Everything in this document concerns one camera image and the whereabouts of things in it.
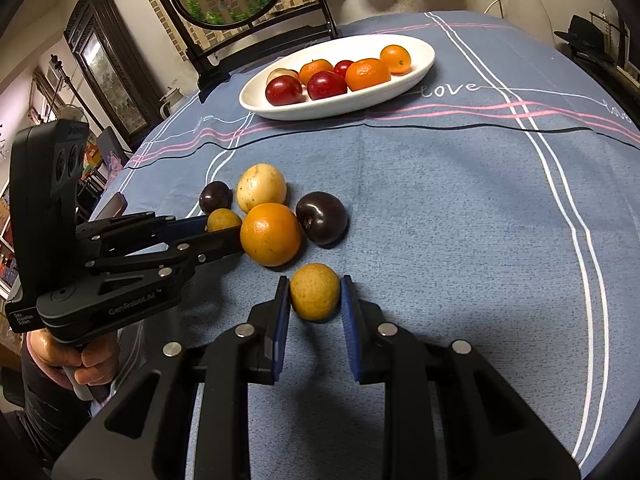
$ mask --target human hand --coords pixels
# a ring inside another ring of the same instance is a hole
[[[51,367],[76,368],[74,377],[78,384],[99,386],[113,381],[120,347],[116,332],[100,336],[78,351],[58,343],[46,329],[42,329],[31,332],[31,351]]]

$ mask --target carved wooden frame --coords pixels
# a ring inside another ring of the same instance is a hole
[[[94,34],[145,120],[145,124],[134,132],[127,131],[84,60],[82,53]],[[145,136],[162,122],[162,94],[143,62],[113,0],[78,0],[67,23],[65,39],[98,102],[127,142],[131,143],[132,137],[136,139]]]

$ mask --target blue tablecloth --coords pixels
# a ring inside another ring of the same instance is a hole
[[[638,146],[638,130],[577,66],[508,22],[428,12],[342,30],[421,38],[435,65],[375,109],[306,123],[248,114],[238,94],[259,69],[236,74],[158,126],[102,203],[119,190],[127,213],[197,215],[207,182],[235,187],[258,162],[282,171],[293,206],[335,194],[348,237],[333,250],[310,244],[287,274],[326,263],[417,335],[469,340],[586,475],[640,399],[640,153],[618,142]],[[516,130],[420,128],[477,123]],[[571,126],[612,138],[538,132]],[[208,144],[283,132],[296,133],[235,151]],[[242,322],[277,278],[246,256],[200,267],[181,306],[125,330],[119,381],[166,341],[200,345]],[[250,389],[250,431],[254,480],[379,476],[383,388],[353,382],[339,318],[292,314],[281,382]]]

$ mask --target white pitcher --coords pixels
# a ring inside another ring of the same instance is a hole
[[[168,118],[178,108],[180,101],[184,98],[179,88],[169,88],[169,91],[160,99],[160,115],[163,119]]]

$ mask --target white oval dish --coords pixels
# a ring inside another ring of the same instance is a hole
[[[366,57],[379,57],[380,51],[390,44],[398,44],[411,55],[411,71],[401,76],[391,76],[391,81],[364,90],[312,101],[303,89],[305,101],[294,105],[273,106],[264,95],[267,77],[276,68],[300,68],[315,59],[326,59],[336,64],[345,59],[357,61]],[[280,121],[303,121],[362,110],[388,101],[417,85],[435,62],[436,53],[429,43],[411,36],[399,34],[367,34],[349,36],[339,40],[319,43],[277,60],[257,73],[244,85],[239,101],[243,108],[260,117]]]

